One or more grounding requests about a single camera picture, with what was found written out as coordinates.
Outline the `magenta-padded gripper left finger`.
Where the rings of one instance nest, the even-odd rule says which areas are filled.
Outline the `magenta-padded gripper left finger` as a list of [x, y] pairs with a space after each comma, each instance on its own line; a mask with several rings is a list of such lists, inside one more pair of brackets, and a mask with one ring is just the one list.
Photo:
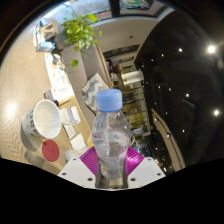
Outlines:
[[100, 181], [98, 158], [94, 148], [89, 148], [81, 156], [74, 150], [67, 151], [67, 160], [58, 176], [84, 188], [97, 188]]

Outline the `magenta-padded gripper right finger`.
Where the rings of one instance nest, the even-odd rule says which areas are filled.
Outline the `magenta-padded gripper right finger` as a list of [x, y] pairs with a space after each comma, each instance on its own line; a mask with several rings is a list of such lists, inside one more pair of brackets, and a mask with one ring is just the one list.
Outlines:
[[129, 148], [125, 159], [125, 177], [128, 189], [140, 188], [163, 178], [165, 174], [152, 157], [143, 157]]

